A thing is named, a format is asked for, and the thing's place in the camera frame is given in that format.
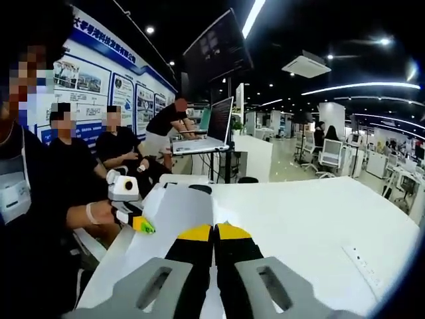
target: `black t-shirt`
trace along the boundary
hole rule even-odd
[[[323,138],[325,133],[322,130],[314,131],[314,144],[319,147],[323,147]]]
[[[66,210],[50,174],[47,147],[25,132],[25,163],[31,185],[28,212],[9,222],[0,221],[2,300],[0,317],[52,318],[67,311],[66,296],[75,291],[78,265],[60,246],[67,232]],[[0,144],[0,160],[21,154],[22,128]]]
[[[138,153],[138,145],[140,141],[131,129],[121,126],[117,129],[117,135],[111,132],[102,132],[96,140],[96,155],[104,162],[111,158],[117,158],[128,152]],[[124,161],[123,165],[134,168],[140,164],[139,161]]]
[[[49,146],[52,170],[59,177],[67,206],[87,205],[108,198],[108,184],[94,173],[98,165],[86,142],[72,138],[70,145],[59,138]]]
[[[167,136],[173,128],[171,123],[185,118],[187,118],[186,112],[178,112],[174,103],[172,103],[153,117],[148,123],[146,130],[160,136]]]

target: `display board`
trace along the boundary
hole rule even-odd
[[[44,143],[52,140],[48,122],[54,102],[70,102],[76,120],[76,137],[90,147],[105,127],[106,106],[121,106],[122,125],[139,139],[157,112],[172,103],[176,90],[139,55],[103,25],[81,10],[74,10],[74,30],[65,42],[65,56],[55,62],[54,92],[37,102],[37,119],[31,130]]]

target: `power strip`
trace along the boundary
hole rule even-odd
[[[363,278],[372,290],[375,298],[378,300],[377,289],[381,286],[382,281],[377,276],[376,272],[369,266],[367,261],[361,256],[358,248],[353,245],[342,246],[342,249],[360,271]]]

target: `black stool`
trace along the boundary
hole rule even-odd
[[[245,176],[245,177],[241,177],[238,180],[238,184],[256,184],[256,183],[258,183],[258,179],[256,179],[255,177]]]

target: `hand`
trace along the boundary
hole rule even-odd
[[[145,169],[149,168],[149,161],[146,158],[143,158],[143,160],[140,162],[140,165],[145,166]]]
[[[100,224],[115,223],[114,216],[112,215],[112,206],[108,200],[93,203],[91,212],[95,220]]]
[[[127,154],[124,154],[123,157],[125,160],[136,160],[139,158],[139,154],[135,152],[128,152]]]

